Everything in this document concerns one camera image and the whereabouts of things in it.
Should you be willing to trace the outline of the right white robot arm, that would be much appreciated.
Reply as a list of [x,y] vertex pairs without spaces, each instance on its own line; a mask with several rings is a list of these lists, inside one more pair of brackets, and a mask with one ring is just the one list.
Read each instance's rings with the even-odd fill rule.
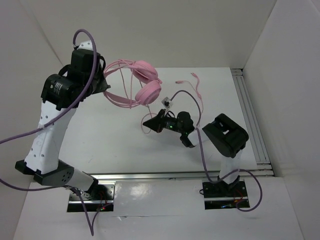
[[208,169],[205,163],[203,143],[210,141],[215,149],[222,155],[221,168],[217,181],[209,180],[218,185],[223,196],[230,196],[236,189],[240,180],[240,156],[249,140],[247,131],[234,122],[224,113],[219,114],[213,122],[203,127],[195,127],[191,116],[181,111],[176,117],[168,116],[164,109],[142,125],[156,133],[170,130],[180,134],[180,141],[186,148],[199,146],[200,156],[205,174]]

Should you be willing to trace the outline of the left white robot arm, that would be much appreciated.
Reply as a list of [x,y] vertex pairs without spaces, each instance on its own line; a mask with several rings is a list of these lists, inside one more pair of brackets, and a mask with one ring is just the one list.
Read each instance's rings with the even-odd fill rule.
[[75,49],[70,64],[46,79],[38,123],[41,130],[26,158],[15,164],[16,170],[32,175],[42,186],[75,188],[88,200],[105,194],[107,188],[93,176],[60,160],[59,154],[70,120],[79,106],[74,101],[85,89],[93,64],[96,65],[93,79],[80,100],[110,88],[103,74],[105,59],[92,50]]

